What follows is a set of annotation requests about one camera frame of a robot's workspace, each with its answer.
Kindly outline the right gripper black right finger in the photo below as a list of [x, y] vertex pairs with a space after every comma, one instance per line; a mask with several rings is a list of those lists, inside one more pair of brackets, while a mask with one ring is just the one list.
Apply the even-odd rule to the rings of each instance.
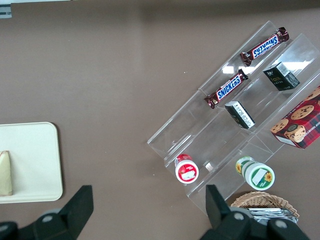
[[231, 210], [213, 185], [206, 186], [205, 208], [211, 224], [203, 240], [267, 240], [267, 227], [248, 213]]

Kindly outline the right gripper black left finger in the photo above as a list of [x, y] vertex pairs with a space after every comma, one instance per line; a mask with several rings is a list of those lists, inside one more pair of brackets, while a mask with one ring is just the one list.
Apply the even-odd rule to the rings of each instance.
[[49, 212], [18, 231], [19, 240], [76, 240], [94, 210], [93, 188], [83, 185], [58, 212]]

